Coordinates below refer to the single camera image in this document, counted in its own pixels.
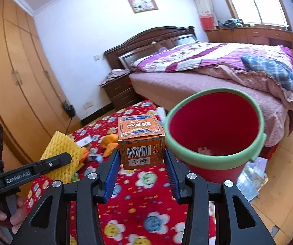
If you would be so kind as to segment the person left hand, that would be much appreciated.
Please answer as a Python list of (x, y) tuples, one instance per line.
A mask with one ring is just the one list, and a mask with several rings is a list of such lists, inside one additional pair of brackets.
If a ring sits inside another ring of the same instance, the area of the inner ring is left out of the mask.
[[(0, 210), (0, 221), (10, 220), (12, 226), (11, 231), (15, 235), (20, 228), (21, 224), (27, 216), (26, 208), (24, 206), (23, 199), (20, 196), (17, 196), (17, 211), (15, 214), (8, 218), (7, 215)], [(6, 237), (6, 235), (1, 231), (0, 228), (0, 244), (10, 244), (11, 241)]]

